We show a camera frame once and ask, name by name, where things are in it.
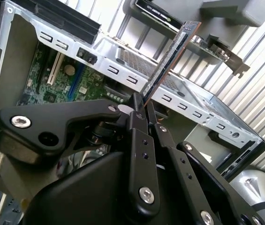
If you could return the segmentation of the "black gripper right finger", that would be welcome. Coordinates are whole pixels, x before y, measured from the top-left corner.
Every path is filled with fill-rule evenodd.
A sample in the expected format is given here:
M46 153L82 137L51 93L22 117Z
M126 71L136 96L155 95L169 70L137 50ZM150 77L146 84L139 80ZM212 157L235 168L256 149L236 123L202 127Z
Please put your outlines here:
M189 142L175 145L158 123L153 104L146 105L158 162L174 179L171 200L186 225L264 225L265 221Z

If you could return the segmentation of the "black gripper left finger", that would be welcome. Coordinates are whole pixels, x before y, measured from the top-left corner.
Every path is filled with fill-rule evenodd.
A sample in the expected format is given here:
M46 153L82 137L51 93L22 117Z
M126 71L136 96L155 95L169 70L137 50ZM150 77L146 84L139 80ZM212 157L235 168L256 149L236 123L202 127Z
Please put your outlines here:
M27 202L26 213L43 188L109 153L155 156L146 105L135 93L127 105L102 99L1 109L0 189Z

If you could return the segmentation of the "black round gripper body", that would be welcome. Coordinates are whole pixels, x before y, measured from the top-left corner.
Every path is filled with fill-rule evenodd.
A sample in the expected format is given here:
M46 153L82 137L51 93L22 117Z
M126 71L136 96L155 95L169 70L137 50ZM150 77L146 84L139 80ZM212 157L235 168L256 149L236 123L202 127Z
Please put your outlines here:
M109 153L43 188L25 225L188 225L189 210L152 153Z

